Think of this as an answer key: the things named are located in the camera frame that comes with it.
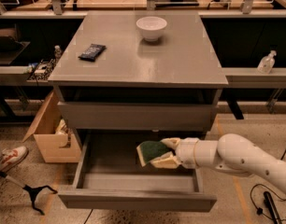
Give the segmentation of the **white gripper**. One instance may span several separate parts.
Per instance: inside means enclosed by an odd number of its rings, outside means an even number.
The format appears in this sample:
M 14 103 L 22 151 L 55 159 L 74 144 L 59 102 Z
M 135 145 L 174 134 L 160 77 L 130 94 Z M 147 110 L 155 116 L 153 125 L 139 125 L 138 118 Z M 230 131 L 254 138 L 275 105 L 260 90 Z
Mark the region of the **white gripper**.
M 162 139 L 161 142 L 167 147 L 174 149 L 176 155 L 174 155 L 172 151 L 169 151 L 151 160 L 150 164 L 160 169 L 177 169 L 180 165 L 186 169 L 195 169 L 194 148 L 198 141 L 198 138 L 180 139 L 178 137 L 172 137 Z

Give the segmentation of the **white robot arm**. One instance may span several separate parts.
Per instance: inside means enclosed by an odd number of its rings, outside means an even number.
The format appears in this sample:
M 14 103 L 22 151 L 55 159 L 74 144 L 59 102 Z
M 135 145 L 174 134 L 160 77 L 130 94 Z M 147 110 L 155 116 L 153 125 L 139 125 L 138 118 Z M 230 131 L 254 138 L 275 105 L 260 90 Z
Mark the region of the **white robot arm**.
M 228 133 L 219 140 L 166 138 L 161 143 L 174 152 L 153 159 L 156 168 L 187 169 L 207 167 L 228 175 L 258 175 L 286 194 L 286 161 L 279 160 L 255 146 L 247 138 Z

